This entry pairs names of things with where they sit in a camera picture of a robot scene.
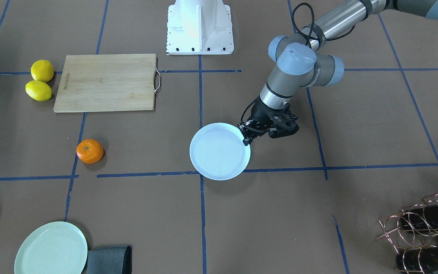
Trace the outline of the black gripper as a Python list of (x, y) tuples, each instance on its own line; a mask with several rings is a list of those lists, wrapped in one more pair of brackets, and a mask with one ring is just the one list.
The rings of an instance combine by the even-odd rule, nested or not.
[(251, 114), (245, 123), (238, 123), (238, 129), (243, 136), (243, 144), (249, 146), (252, 141), (268, 134), (277, 139), (296, 134), (299, 131), (298, 116), (290, 111), (290, 104), (284, 103), (281, 109), (273, 109), (257, 97), (247, 107)]

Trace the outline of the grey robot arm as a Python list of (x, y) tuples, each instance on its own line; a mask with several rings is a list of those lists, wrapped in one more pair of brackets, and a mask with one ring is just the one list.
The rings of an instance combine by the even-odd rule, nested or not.
[(298, 117), (290, 110), (290, 100), (297, 90), (334, 85), (344, 74), (344, 63), (339, 57), (317, 51), (384, 10), (438, 20), (438, 0), (346, 0), (321, 18), (313, 18), (309, 25), (296, 27), (293, 35), (275, 37), (268, 49), (275, 67), (259, 96), (249, 105), (249, 118), (238, 124), (243, 145), (250, 145), (264, 134), (272, 139), (294, 135), (299, 130)]

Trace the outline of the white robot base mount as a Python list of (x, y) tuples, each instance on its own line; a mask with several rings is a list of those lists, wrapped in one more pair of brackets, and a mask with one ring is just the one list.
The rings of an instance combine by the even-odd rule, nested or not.
[(168, 55), (233, 54), (231, 9), (222, 0), (176, 0), (167, 9)]

